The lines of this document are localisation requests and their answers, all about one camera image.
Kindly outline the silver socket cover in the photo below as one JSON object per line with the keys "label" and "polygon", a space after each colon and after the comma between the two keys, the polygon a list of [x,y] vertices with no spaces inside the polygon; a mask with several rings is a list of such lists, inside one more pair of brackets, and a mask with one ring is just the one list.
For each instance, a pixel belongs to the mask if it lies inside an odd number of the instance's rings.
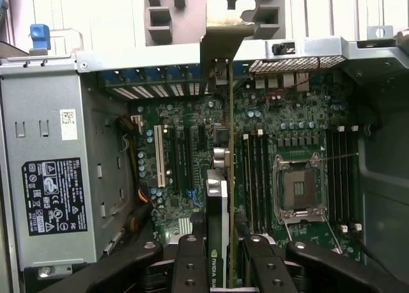
{"label": "silver socket cover", "polygon": [[284,227],[289,241],[313,242],[338,254],[343,253],[340,242],[326,222],[307,222],[303,220],[300,223],[285,223]]}

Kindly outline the grey parts rack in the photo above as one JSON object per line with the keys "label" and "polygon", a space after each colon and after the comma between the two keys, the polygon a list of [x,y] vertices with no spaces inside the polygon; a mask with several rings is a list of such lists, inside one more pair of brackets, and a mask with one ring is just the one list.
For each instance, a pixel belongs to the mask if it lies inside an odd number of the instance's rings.
{"label": "grey parts rack", "polygon": [[[227,0],[228,8],[237,0]],[[285,0],[254,0],[256,8],[242,19],[255,23],[253,40],[283,39]],[[197,43],[205,34],[207,0],[145,0],[146,45]]]}

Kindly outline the CPU socket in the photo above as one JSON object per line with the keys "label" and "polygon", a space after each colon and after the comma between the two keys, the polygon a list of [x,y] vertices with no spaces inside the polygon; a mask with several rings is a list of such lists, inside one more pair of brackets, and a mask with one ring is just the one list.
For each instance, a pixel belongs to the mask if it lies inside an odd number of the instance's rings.
{"label": "CPU socket", "polygon": [[308,159],[275,156],[272,168],[274,213],[282,225],[324,222],[327,211],[325,167],[320,153]]}

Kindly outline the silver power supply unit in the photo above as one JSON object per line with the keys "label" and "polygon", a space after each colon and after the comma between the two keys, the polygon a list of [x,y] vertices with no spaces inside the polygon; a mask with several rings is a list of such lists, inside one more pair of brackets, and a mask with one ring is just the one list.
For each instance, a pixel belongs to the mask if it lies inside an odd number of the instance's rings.
{"label": "silver power supply unit", "polygon": [[126,104],[71,57],[4,59],[0,76],[19,267],[96,262],[132,208]]}

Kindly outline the silver chipset heatsink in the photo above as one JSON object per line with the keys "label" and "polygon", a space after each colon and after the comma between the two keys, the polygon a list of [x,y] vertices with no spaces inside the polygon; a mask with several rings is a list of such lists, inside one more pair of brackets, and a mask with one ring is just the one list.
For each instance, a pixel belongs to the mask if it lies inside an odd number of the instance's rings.
{"label": "silver chipset heatsink", "polygon": [[191,234],[193,231],[193,225],[190,218],[179,218],[178,219],[178,231],[181,235]]}

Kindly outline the white expansion slot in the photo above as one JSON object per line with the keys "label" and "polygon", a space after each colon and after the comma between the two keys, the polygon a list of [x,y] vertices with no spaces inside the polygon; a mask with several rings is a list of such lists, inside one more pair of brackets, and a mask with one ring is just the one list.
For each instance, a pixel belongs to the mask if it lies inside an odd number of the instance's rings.
{"label": "white expansion slot", "polygon": [[158,187],[166,186],[166,174],[164,166],[164,144],[161,125],[154,126],[155,155],[157,164],[157,183]]}

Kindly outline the black expansion slot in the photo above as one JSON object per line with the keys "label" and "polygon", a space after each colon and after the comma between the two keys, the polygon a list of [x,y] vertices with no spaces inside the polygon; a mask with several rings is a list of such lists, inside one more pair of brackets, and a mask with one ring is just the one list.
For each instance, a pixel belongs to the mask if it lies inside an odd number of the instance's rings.
{"label": "black expansion slot", "polygon": [[179,193],[180,191],[180,172],[179,172],[179,155],[178,155],[178,138],[174,128],[170,129],[170,142],[171,142],[171,155],[172,155],[172,166],[174,173],[174,192]]}
{"label": "black expansion slot", "polygon": [[192,140],[190,127],[183,128],[184,135],[184,151],[185,151],[185,169],[187,174],[187,185],[188,190],[194,188],[194,174],[193,174],[193,163],[192,163]]}

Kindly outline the thin metal locking lever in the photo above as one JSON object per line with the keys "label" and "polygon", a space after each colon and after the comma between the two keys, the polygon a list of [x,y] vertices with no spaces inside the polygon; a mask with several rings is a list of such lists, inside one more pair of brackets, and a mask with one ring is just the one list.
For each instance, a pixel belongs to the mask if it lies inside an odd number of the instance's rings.
{"label": "thin metal locking lever", "polygon": [[342,159],[342,158],[355,157],[355,156],[359,156],[359,153],[354,152],[354,153],[349,153],[349,154],[325,156],[325,157],[320,157],[319,160],[328,161],[328,160]]}

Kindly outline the green Dell motherboard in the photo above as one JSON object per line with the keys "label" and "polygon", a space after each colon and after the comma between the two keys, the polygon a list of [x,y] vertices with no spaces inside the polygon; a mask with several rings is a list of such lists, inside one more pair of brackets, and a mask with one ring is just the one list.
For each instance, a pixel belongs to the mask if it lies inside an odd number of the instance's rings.
{"label": "green Dell motherboard", "polygon": [[[253,80],[235,89],[235,210],[245,214],[252,233],[272,236],[279,246],[289,240],[277,221],[272,194],[275,156],[308,159],[357,152],[358,127],[348,123],[351,86],[319,80],[302,90],[258,90]],[[227,142],[226,98],[209,95],[138,102],[132,120],[138,133],[137,172],[142,194],[153,204],[153,236],[163,244],[179,234],[178,219],[206,210],[206,172],[213,149]],[[154,126],[161,125],[166,186],[158,187]],[[194,188],[188,190],[183,128],[190,127]],[[180,191],[174,192],[170,129],[178,138]],[[343,255],[360,260],[349,236],[360,227],[357,203],[357,156],[323,161],[327,211],[325,220],[341,244]]]}

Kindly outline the open black PC case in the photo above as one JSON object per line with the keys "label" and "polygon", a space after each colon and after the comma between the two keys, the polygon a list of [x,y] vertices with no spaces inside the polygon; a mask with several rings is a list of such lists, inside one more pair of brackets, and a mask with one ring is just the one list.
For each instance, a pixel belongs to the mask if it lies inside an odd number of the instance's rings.
{"label": "open black PC case", "polygon": [[[80,75],[96,75],[98,92],[126,104],[127,113],[118,117],[116,124],[130,166],[132,208],[122,230],[96,262],[21,269],[8,190],[0,94],[0,218],[8,251],[9,293],[39,293],[141,239],[161,243],[153,236],[153,204],[142,194],[138,177],[138,133],[132,107],[150,100],[222,96],[211,91],[202,78],[200,42],[62,56],[35,50],[0,58],[0,63],[12,58],[70,57]],[[243,40],[233,59],[233,80],[234,92],[248,80],[253,80],[258,90],[301,91],[304,83],[319,80],[351,86],[347,121],[358,127],[359,153],[356,195],[360,227],[348,230],[361,253],[355,261],[409,284],[409,46],[394,39],[348,42],[333,36],[302,41]],[[259,292],[243,281],[242,247],[235,224],[233,241],[234,282],[221,289],[210,286],[210,292]]]}

